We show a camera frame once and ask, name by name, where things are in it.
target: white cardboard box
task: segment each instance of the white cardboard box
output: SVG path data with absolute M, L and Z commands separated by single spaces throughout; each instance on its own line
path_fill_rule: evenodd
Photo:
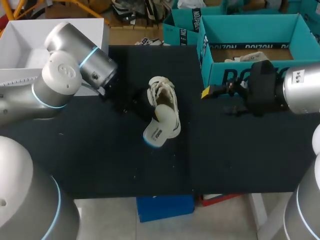
M 40 73 L 47 60 L 49 52 L 44 42 L 50 31 L 61 22 L 69 22 L 80 30 L 94 44 L 108 54 L 110 30 L 104 24 L 103 18 L 79 19 L 38 19 L 10 21 L 0 38 L 0 84 L 11 79 L 12 75 L 3 77 L 4 69 L 24 69 L 26 77 L 35 72 Z M 82 86 L 76 96 L 97 95 L 94 91 Z

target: floor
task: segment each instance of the floor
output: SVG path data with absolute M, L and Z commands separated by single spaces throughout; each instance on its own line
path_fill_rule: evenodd
M 140 223 L 136 198 L 76 200 L 81 208 L 78 240 L 256 240 L 248 196 L 211 206 L 197 205 L 193 214 Z

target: teal cardboard box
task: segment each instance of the teal cardboard box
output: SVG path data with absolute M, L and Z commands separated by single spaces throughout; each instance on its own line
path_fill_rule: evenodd
M 300 11 L 302 0 L 287 0 L 288 5 L 285 9 L 286 14 L 297 14 Z
M 301 16 L 304 18 L 316 41 L 320 44 L 320 23 L 309 17 L 303 10 L 301 11 Z
M 225 62 L 265 53 L 277 71 L 320 62 L 320 46 L 299 14 L 202 16 L 197 53 L 204 87 L 246 78 L 252 61 Z
M 300 14 L 320 44 L 320 3 L 316 1 L 303 1 Z
M 309 18 L 320 23 L 320 1 L 319 0 L 302 0 L 301 11 L 307 14 Z
M 202 15 L 206 16 L 227 14 L 228 0 L 208 0 L 206 1 L 206 3 L 207 7 L 178 9 L 178 0 L 174 0 L 171 10 L 175 26 L 198 33 L 200 18 Z
M 163 21 L 163 40 L 170 45 L 197 45 L 198 33 L 175 26 L 174 18 L 170 14 Z

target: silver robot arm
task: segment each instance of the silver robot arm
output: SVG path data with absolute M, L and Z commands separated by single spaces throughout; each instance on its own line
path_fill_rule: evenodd
M 117 64 L 68 22 L 58 24 L 44 45 L 51 56 L 32 84 L 0 87 L 0 127 L 55 117 L 82 79 L 102 94 L 117 80 Z
M 270 61 L 256 62 L 247 84 L 244 79 L 232 79 L 225 85 L 210 86 L 206 93 L 212 97 L 238 93 L 244 107 L 232 108 L 231 115 L 236 116 L 262 117 L 288 110 L 297 115 L 320 112 L 320 63 L 292 67 L 284 78 L 281 75 Z M 283 226 L 288 240 L 320 240 L 320 125 L 313 133 L 312 148 L 316 159 L 285 207 Z
M 55 117 L 81 82 L 78 63 L 64 51 L 53 52 L 33 83 L 0 87 L 0 126 Z

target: sneaker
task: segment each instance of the sneaker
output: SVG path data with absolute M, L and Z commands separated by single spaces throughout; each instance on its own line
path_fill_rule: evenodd
M 169 139 L 173 139 L 178 136 L 181 131 L 177 96 L 174 90 L 175 86 L 168 78 L 163 76 L 155 76 L 151 78 L 149 86 L 150 87 L 146 92 L 149 103 L 153 107 L 157 107 L 161 104 L 167 105 L 175 112 L 176 124 L 172 134 L 169 136 Z

